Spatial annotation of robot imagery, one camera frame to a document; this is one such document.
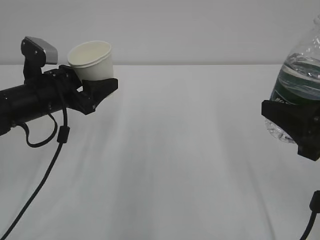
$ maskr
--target white table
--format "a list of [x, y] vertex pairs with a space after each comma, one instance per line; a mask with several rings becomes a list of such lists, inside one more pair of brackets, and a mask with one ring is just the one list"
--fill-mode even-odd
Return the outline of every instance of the white table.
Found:
[[[280, 65], [115, 66], [97, 112], [69, 110], [68, 143], [9, 240], [298, 240], [318, 162], [274, 139], [261, 116]], [[1, 89], [23, 67], [0, 67]], [[54, 114], [62, 124], [62, 114]], [[29, 123], [31, 141], [52, 122]], [[57, 142], [0, 137], [0, 230], [40, 182]], [[319, 222], [310, 240], [319, 239]]]

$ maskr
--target white paper cup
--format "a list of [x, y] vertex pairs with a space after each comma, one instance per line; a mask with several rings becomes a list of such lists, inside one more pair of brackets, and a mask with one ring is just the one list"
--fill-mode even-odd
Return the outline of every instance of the white paper cup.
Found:
[[114, 77], [111, 45], [108, 42], [82, 43], [69, 52], [67, 61], [81, 81], [99, 81]]

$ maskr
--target black cable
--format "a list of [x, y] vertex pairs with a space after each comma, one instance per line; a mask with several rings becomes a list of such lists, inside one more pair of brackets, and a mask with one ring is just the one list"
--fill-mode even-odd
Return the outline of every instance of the black cable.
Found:
[[58, 131], [58, 124], [54, 118], [54, 116], [51, 115], [51, 113], [48, 112], [48, 115], [49, 117], [53, 120], [54, 122], [54, 130], [53, 132], [51, 133], [51, 135], [44, 141], [41, 141], [41, 142], [38, 142], [38, 143], [30, 143], [29, 142], [29, 134], [30, 134], [30, 131], [29, 131], [29, 127], [26, 123], [22, 122], [22, 123], [17, 123], [16, 125], [17, 126], [20, 126], [23, 128], [23, 130], [25, 131], [25, 140], [26, 140], [26, 144], [31, 147], [31, 148], [39, 148], [39, 147], [42, 147], [44, 145], [46, 145], [47, 143], [49, 143], [54, 137], [55, 135], [57, 134], [57, 131]]
[[302, 235], [302, 237], [300, 238], [300, 240], [306, 240], [307, 237], [309, 236], [314, 224], [315, 224], [315, 221], [316, 221], [316, 217], [317, 217], [317, 213], [316, 212], [312, 212], [311, 213], [311, 216], [310, 216], [310, 220], [309, 220], [309, 223], [308, 225], [306, 226], [306, 229]]
[[57, 141], [59, 142], [59, 145], [55, 151], [55, 154], [50, 162], [49, 167], [47, 168], [47, 170], [45, 171], [45, 174], [40, 182], [40, 184], [37, 186], [37, 188], [34, 190], [33, 194], [31, 195], [31, 197], [28, 199], [28, 201], [25, 203], [25, 205], [23, 206], [23, 208], [21, 209], [21, 211], [19, 212], [19, 214], [16, 216], [16, 218], [14, 219], [13, 223], [10, 225], [10, 227], [7, 229], [7, 231], [4, 233], [4, 235], [0, 238], [0, 240], [5, 240], [8, 235], [12, 232], [12, 230], [15, 228], [15, 226], [17, 225], [17, 223], [19, 222], [19, 220], [21, 219], [21, 217], [23, 216], [23, 214], [25, 213], [25, 211], [28, 209], [28, 207], [30, 206], [30, 204], [32, 203], [32, 201], [35, 199], [35, 197], [38, 195], [38, 193], [40, 192], [41, 188], [43, 187], [43, 185], [46, 183], [49, 174], [52, 170], [52, 168], [54, 167], [56, 160], [61, 152], [62, 146], [67, 142], [68, 139], [68, 134], [69, 134], [69, 127], [68, 127], [68, 114], [67, 114], [67, 107], [66, 107], [66, 102], [65, 102], [65, 98], [62, 94], [62, 91], [60, 89], [60, 86], [57, 84], [56, 80], [52, 77], [54, 85], [56, 87], [56, 91], [59, 95], [59, 98], [61, 100], [61, 105], [62, 105], [62, 113], [63, 113], [63, 126], [60, 127], [59, 130], [59, 135], [58, 135], [58, 139]]
[[38, 185], [38, 187], [35, 189], [35, 191], [33, 192], [33, 194], [31, 195], [31, 197], [28, 199], [28, 201], [25, 203], [25, 205], [23, 206], [23, 208], [21, 209], [21, 211], [19, 212], [19, 214], [16, 216], [16, 218], [14, 219], [13, 223], [10, 225], [10, 227], [8, 228], [8, 230], [4, 233], [4, 235], [1, 237], [0, 240], [5, 240], [8, 235], [11, 233], [11, 231], [14, 229], [14, 227], [17, 225], [17, 223], [19, 222], [19, 220], [21, 219], [21, 217], [23, 216], [23, 214], [25, 213], [25, 211], [27, 210], [27, 208], [29, 207], [29, 205], [32, 203], [32, 201], [35, 199], [35, 197], [37, 196], [37, 194], [39, 193], [39, 191], [41, 190], [41, 188], [43, 187], [43, 185], [45, 184], [46, 180], [49, 177], [49, 174], [52, 170], [52, 168], [54, 167], [54, 164], [59, 156], [59, 153], [62, 149], [63, 143], [59, 143], [57, 150], [55, 151], [54, 157], [52, 159], [52, 161], [50, 162], [50, 165], [48, 167], [48, 169], [46, 170], [40, 184]]

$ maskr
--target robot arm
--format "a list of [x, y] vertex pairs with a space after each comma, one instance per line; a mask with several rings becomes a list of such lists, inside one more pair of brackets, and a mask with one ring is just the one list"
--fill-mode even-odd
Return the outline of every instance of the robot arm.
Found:
[[18, 124], [61, 110], [57, 88], [67, 108], [85, 115], [95, 112], [100, 102], [118, 89], [115, 78], [81, 82], [66, 65], [42, 73], [45, 64], [57, 64], [58, 51], [40, 38], [25, 37], [21, 52], [25, 57], [24, 84], [0, 91], [0, 136]]
[[320, 158], [320, 103], [292, 105], [265, 100], [262, 115], [290, 135], [299, 155], [313, 161]]

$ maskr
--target green label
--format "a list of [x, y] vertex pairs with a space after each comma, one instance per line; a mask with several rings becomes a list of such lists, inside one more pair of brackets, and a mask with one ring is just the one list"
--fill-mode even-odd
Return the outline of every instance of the green label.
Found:
[[284, 103], [284, 104], [293, 104], [293, 105], [307, 105], [307, 104], [319, 103], [318, 100], [303, 98], [289, 91], [280, 83], [279, 78], [275, 82], [270, 100]]

